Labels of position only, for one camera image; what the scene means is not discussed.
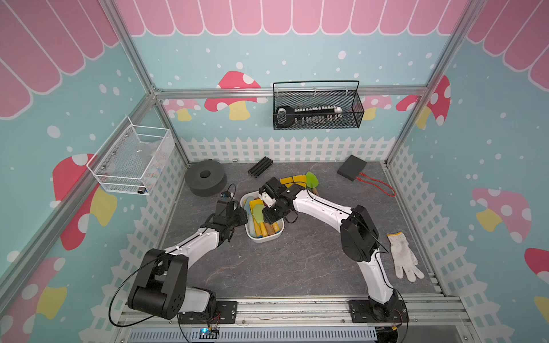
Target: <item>white glove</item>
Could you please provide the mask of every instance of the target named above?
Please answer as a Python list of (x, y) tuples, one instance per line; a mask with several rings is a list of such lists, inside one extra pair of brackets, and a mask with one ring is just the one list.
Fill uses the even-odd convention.
[(388, 234), (387, 238), (391, 242), (391, 255), (393, 256), (393, 262), (395, 262), (395, 274), (396, 277), (402, 279), (406, 272), (406, 277), (410, 282), (416, 281), (416, 275), (418, 278), (423, 279), (425, 275), (416, 266), (418, 261), (412, 250), (408, 246), (408, 241), (402, 232), (395, 234)]

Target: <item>mushroom illustration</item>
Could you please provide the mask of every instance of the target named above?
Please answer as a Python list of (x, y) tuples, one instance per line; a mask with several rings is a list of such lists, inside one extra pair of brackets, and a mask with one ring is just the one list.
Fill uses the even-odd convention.
[(67, 288), (50, 288), (48, 284), (65, 265), (62, 257), (47, 258), (30, 277), (12, 306), (0, 319), (3, 343), (25, 343), (32, 334), (37, 314), (53, 319), (67, 296)]
[(526, 249), (524, 260), (540, 279), (549, 284), (549, 251), (536, 248)]
[(537, 296), (534, 298), (534, 303), (536, 304), (537, 309), (541, 312), (541, 315), (549, 323), (549, 299)]
[(485, 211), (477, 213), (477, 220), (486, 231), (493, 232), (503, 222), (515, 242), (526, 239), (532, 218), (525, 197), (506, 190), (475, 188), (473, 199), (473, 206), (481, 204), (486, 207)]
[[(229, 71), (221, 79), (216, 88), (261, 88), (261, 86), (253, 78), (242, 72)], [(267, 98), (208, 99), (204, 103), (204, 107), (210, 112), (217, 112), (228, 106), (230, 120), (246, 120), (250, 117), (250, 112), (246, 108), (246, 101), (265, 104)]]
[(363, 98), (362, 106), (364, 107), (362, 120), (372, 120), (376, 117), (376, 109), (388, 110), (393, 107), (393, 101), (388, 95), (368, 95)]
[(165, 99), (162, 105), (170, 118), (175, 118), (175, 113), (177, 113), (178, 121), (190, 121), (192, 117), (188, 110), (193, 109), (198, 111), (201, 109), (200, 105), (194, 99)]
[[(56, 165), (53, 169), (55, 204), (65, 198), (72, 186), (87, 170), (86, 163), (92, 156), (93, 154), (75, 155)], [(90, 215), (94, 215), (99, 224), (105, 227), (116, 210), (116, 204), (116, 196), (107, 194), (97, 184), (61, 233), (61, 243), (65, 250), (76, 249), (82, 244), (88, 230)]]
[[(396, 110), (400, 112), (413, 109), (417, 95), (408, 95), (401, 102), (396, 105)], [(416, 120), (416, 126), (422, 130), (425, 130), (427, 125), (427, 118), (432, 113), (435, 117), (436, 123), (441, 126), (446, 121), (448, 111), (450, 109), (450, 80), (444, 75), (437, 85), (435, 92), (431, 95), (431, 98), (427, 102), (427, 105), (421, 110), (421, 113)]]

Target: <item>black box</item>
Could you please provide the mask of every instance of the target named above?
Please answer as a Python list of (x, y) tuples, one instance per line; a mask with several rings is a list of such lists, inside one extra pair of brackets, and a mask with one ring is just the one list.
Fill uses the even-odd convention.
[(358, 157), (351, 155), (342, 164), (342, 166), (339, 167), (338, 174), (340, 174), (344, 178), (354, 181), (358, 176), (358, 174), (360, 174), (360, 172), (364, 169), (365, 166), (366, 166), (366, 161), (363, 161)]

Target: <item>red cable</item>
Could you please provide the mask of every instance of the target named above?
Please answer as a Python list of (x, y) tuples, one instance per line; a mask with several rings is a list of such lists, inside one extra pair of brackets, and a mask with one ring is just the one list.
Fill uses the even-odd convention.
[(368, 182), (368, 181), (364, 181), (364, 180), (361, 179), (360, 177), (357, 177), (356, 179), (359, 180), (360, 182), (369, 183), (369, 184), (371, 184), (371, 185), (374, 185), (374, 186), (376, 186), (377, 188), (379, 188), (379, 190), (381, 190), (383, 193), (387, 194), (388, 196), (396, 196), (395, 190), (394, 190), (391, 186), (389, 186), (388, 184), (386, 184), (385, 182), (380, 181), (380, 180), (377, 180), (377, 179), (374, 179), (374, 178), (371, 178), (370, 176), (368, 176), (368, 175), (366, 175), (366, 174), (364, 174), (364, 173), (360, 173), (360, 175), (362, 175), (362, 176), (364, 176), (364, 177), (367, 177), (367, 178), (369, 178), (370, 180), (373, 180), (373, 181), (377, 181), (377, 182), (383, 183), (385, 186), (389, 187), (389, 188), (393, 191), (393, 194), (391, 195), (391, 194), (387, 193), (386, 191), (382, 190), (381, 187), (378, 186), (378, 185), (376, 185), (375, 183), (371, 183), (371, 182)]

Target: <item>gray mat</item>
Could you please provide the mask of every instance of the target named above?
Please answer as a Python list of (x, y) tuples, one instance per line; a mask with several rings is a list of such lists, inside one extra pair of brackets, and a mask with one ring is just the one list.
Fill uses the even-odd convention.
[[(257, 179), (247, 174), (252, 165), (224, 165), (228, 184), (237, 186), (235, 199), (257, 191), (272, 176), (283, 178), (311, 171), (320, 182), (317, 189), (321, 197), (346, 206), (364, 206), (376, 224), (379, 240), (388, 249), (390, 243), (386, 235), (403, 231), (410, 248), (419, 257), (396, 199), (372, 185), (351, 182), (338, 175), (341, 162), (275, 163)], [(363, 172), (386, 182), (377, 162), (369, 162)], [(166, 232), (164, 247), (175, 245), (196, 232), (214, 211), (216, 201), (217, 196), (200, 198), (184, 186)], [(382, 254), (382, 261), (390, 282), (401, 293), (435, 291), (428, 276), (415, 283), (410, 283), (406, 276), (397, 279), (390, 254)], [(418, 268), (427, 274), (421, 261)], [(230, 243), (225, 241), (189, 269), (187, 285), (213, 290), (217, 297), (367, 293), (357, 263), (341, 249), (339, 233), (306, 214), (301, 214), (297, 222), (286, 224), (278, 239), (266, 243), (251, 241), (244, 226), (238, 227)]]

